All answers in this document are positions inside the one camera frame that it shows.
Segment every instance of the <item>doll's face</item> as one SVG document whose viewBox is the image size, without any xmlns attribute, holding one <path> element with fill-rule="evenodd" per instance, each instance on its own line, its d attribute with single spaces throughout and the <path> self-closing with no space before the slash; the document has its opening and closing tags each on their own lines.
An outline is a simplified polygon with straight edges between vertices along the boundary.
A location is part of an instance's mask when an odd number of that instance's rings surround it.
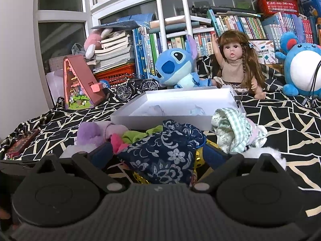
<svg viewBox="0 0 321 241">
<path fill-rule="evenodd" d="M 223 46 L 223 52 L 228 60 L 238 60 L 242 58 L 242 47 L 239 43 L 228 43 Z"/>
</svg>

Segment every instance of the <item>round blue plush toy with white belly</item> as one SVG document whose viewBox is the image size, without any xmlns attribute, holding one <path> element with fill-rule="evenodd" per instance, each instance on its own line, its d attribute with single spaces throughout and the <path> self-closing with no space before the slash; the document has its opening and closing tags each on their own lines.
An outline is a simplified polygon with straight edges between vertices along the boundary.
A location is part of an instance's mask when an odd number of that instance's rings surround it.
<svg viewBox="0 0 321 241">
<path fill-rule="evenodd" d="M 283 93 L 287 96 L 317 95 L 321 98 L 321 68 L 317 73 L 314 92 L 311 89 L 313 77 L 318 63 L 321 60 L 321 47 L 312 43 L 299 43 L 298 38 L 292 32 L 283 33 L 280 39 L 281 52 L 275 56 L 284 60 L 284 76 L 286 85 Z"/>
<path fill-rule="evenodd" d="M 197 58 L 197 45 L 192 36 L 187 36 L 186 50 L 172 48 L 162 52 L 156 63 L 156 76 L 152 76 L 161 86 L 174 88 L 192 88 L 211 86 L 210 79 L 200 80 L 197 72 L 193 72 Z"/>
</svg>

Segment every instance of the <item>orange basket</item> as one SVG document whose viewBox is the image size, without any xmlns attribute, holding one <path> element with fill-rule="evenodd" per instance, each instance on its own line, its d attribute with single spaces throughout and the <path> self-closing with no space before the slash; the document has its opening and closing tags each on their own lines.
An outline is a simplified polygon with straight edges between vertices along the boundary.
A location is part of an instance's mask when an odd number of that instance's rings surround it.
<svg viewBox="0 0 321 241">
<path fill-rule="evenodd" d="M 121 84 L 127 81 L 135 73 L 135 64 L 130 63 L 121 67 L 117 67 L 111 70 L 105 70 L 101 73 L 94 74 L 96 80 L 107 80 L 111 88 L 116 87 L 117 84 Z"/>
<path fill-rule="evenodd" d="M 277 12 L 299 14 L 298 0 L 257 0 L 257 5 L 264 17 Z"/>
</svg>

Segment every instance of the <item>open cardboard box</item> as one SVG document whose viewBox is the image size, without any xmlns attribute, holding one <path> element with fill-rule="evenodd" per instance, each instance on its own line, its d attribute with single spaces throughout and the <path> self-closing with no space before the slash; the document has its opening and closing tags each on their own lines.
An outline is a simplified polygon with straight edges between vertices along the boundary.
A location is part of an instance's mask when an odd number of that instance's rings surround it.
<svg viewBox="0 0 321 241">
<path fill-rule="evenodd" d="M 238 108 L 231 86 L 218 89 L 195 87 L 191 89 L 170 89 L 144 92 L 110 115 L 114 124 L 125 125 L 132 130 L 147 130 L 161 125 L 164 120 L 172 119 L 181 124 L 189 123 L 200 130 L 211 130 L 211 119 L 218 108 Z M 150 106 L 159 105 L 164 116 L 144 116 Z M 195 105 L 202 108 L 206 115 L 191 116 Z M 242 103 L 239 111 L 246 116 Z"/>
</svg>

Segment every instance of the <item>beige doll shirt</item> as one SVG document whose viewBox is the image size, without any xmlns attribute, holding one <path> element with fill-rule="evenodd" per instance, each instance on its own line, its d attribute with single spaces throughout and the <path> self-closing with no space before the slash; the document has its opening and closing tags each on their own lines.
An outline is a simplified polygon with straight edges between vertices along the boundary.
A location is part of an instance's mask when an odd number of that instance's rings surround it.
<svg viewBox="0 0 321 241">
<path fill-rule="evenodd" d="M 221 66 L 222 80 L 228 83 L 241 83 L 243 81 L 244 72 L 242 59 L 235 61 L 223 61 Z"/>
</svg>

